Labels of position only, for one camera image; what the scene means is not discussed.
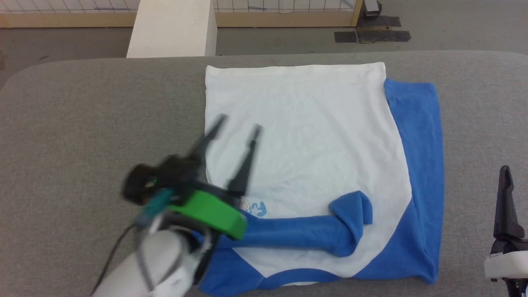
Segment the floor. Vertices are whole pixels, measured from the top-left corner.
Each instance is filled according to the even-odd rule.
[[[528,54],[527,0],[380,0],[409,42],[335,43],[350,28],[220,28],[216,53],[294,54],[413,50],[498,50]],[[125,57],[131,28],[3,29],[0,87],[18,71],[52,61]]]

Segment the green gripper part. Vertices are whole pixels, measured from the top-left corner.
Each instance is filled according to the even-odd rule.
[[[238,209],[205,191],[194,191],[185,205],[170,205],[168,208],[239,240],[248,226]]]

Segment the gray table surface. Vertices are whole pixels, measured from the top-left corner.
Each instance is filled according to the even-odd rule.
[[[127,171],[184,153],[203,131],[207,65],[378,61],[391,79],[438,88],[446,166],[438,283],[341,280],[247,296],[507,296],[485,279],[483,262],[503,164],[528,222],[528,57],[474,51],[101,59],[18,73],[0,94],[0,295],[89,294],[137,213],[119,197]],[[127,241],[117,261],[130,251]]]

